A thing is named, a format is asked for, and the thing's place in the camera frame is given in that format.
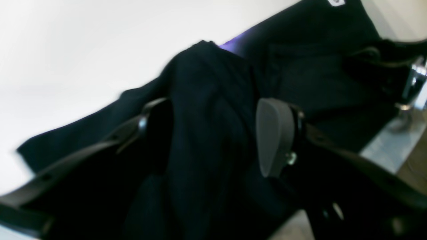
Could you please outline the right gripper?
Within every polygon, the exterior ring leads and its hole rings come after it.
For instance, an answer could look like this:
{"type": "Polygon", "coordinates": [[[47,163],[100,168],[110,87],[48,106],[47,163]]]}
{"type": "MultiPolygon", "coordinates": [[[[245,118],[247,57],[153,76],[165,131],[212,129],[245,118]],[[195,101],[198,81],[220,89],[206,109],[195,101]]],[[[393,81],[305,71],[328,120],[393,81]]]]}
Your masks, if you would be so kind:
{"type": "Polygon", "coordinates": [[[426,112],[426,57],[419,57],[410,65],[407,82],[395,107],[399,110],[395,133],[409,131],[426,112]]]}

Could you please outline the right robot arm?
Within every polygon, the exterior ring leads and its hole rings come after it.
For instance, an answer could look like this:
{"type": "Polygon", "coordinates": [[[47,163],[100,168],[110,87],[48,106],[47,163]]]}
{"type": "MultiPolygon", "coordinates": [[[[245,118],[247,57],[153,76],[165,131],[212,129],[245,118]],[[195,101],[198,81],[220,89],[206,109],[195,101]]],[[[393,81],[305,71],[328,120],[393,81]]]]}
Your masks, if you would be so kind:
{"type": "Polygon", "coordinates": [[[426,86],[426,39],[379,40],[341,52],[343,70],[368,89],[369,99],[346,113],[351,135],[377,134],[395,117],[415,108],[426,86]]]}

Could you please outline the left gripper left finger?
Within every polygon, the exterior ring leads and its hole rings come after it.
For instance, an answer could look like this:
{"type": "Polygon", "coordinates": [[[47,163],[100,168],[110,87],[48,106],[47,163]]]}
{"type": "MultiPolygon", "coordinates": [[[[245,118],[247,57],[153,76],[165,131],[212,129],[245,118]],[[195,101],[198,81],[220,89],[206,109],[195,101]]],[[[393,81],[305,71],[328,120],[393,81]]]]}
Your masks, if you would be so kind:
{"type": "Polygon", "coordinates": [[[172,101],[160,98],[89,147],[1,196],[1,225],[40,240],[118,240],[140,184],[169,160],[172,101]]]}

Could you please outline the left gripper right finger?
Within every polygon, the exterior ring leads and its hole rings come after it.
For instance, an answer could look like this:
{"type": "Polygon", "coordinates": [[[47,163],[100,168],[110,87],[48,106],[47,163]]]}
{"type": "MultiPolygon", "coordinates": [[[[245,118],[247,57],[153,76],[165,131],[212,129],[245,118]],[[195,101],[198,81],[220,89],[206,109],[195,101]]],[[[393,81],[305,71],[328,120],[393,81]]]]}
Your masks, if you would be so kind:
{"type": "Polygon", "coordinates": [[[316,240],[426,239],[426,196],[337,147],[293,105],[259,99],[256,140],[261,175],[291,185],[316,240]]]}

